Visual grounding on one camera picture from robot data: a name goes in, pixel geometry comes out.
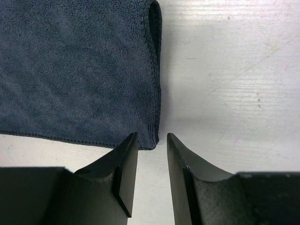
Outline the dark navy blue towel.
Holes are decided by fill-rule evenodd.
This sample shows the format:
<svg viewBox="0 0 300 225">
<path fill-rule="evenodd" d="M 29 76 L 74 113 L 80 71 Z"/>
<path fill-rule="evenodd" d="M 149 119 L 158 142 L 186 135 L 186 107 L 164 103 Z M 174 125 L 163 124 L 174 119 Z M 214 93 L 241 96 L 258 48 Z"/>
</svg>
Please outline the dark navy blue towel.
<svg viewBox="0 0 300 225">
<path fill-rule="evenodd" d="M 154 149 L 161 33 L 155 0 L 1 1 L 1 133 Z"/>
</svg>

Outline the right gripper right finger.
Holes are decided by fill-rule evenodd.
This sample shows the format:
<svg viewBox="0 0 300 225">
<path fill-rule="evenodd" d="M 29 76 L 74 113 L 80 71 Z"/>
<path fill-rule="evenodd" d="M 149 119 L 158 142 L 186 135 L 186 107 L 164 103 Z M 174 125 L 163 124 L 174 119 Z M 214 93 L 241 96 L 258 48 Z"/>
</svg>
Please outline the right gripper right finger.
<svg viewBox="0 0 300 225">
<path fill-rule="evenodd" d="M 177 225 L 297 225 L 298 172 L 229 173 L 167 135 L 174 221 Z"/>
</svg>

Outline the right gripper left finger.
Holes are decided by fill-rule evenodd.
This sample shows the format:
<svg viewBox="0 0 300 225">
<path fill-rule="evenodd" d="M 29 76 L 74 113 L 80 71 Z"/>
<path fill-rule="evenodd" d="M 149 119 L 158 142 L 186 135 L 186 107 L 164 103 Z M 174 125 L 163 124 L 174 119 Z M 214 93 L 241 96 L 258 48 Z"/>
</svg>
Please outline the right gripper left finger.
<svg viewBox="0 0 300 225">
<path fill-rule="evenodd" d="M 3 167 L 3 225 L 125 225 L 132 216 L 138 134 L 76 172 L 64 167 Z"/>
</svg>

